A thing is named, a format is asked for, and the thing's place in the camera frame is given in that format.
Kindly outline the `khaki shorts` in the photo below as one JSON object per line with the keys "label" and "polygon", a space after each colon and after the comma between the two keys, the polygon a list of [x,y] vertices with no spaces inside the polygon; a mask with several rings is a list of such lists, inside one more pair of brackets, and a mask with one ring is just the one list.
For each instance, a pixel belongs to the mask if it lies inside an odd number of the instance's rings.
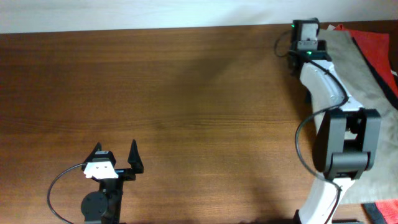
{"label": "khaki shorts", "polygon": [[322,29],[318,38],[326,41],[335,70],[352,96],[365,108],[374,108],[381,115],[374,165],[349,188],[341,202],[368,203],[396,199],[397,109],[386,98],[349,32]]}

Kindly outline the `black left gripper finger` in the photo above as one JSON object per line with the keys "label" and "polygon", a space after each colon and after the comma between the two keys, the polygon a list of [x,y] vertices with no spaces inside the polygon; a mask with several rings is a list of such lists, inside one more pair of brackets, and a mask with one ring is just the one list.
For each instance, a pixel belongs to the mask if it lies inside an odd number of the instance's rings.
{"label": "black left gripper finger", "polygon": [[102,151],[102,146],[101,146],[101,143],[100,143],[100,142],[98,142],[98,143],[96,144],[96,146],[94,147],[94,149],[90,152],[90,154],[89,154],[88,157],[86,158],[86,162],[91,162],[91,161],[93,160],[95,154],[96,154],[98,151]]}
{"label": "black left gripper finger", "polygon": [[127,162],[131,165],[131,169],[134,171],[135,174],[144,173],[144,165],[139,155],[137,142],[135,139],[132,140],[131,149],[129,151]]}

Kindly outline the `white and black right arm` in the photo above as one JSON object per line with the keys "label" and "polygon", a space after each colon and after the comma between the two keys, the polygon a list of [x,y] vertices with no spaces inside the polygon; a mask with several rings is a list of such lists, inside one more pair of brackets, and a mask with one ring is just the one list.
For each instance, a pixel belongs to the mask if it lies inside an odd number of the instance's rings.
{"label": "white and black right arm", "polygon": [[[345,192],[374,164],[381,116],[355,100],[335,72],[326,40],[319,38],[317,18],[294,20],[286,33],[291,40],[285,57],[292,73],[307,88],[313,110],[297,127],[294,144],[298,159],[315,179],[292,223],[332,223]],[[313,169],[299,147],[300,131],[310,120],[317,130]]]}

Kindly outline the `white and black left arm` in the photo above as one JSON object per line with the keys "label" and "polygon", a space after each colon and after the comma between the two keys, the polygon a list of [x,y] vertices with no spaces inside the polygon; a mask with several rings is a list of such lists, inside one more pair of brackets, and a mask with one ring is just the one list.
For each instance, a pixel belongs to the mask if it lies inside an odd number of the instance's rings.
{"label": "white and black left arm", "polygon": [[119,223],[124,183],[135,180],[136,173],[132,168],[115,169],[113,153],[102,150],[100,143],[96,144],[84,163],[82,171],[85,177],[99,184],[99,189],[87,194],[81,202],[84,222]]}

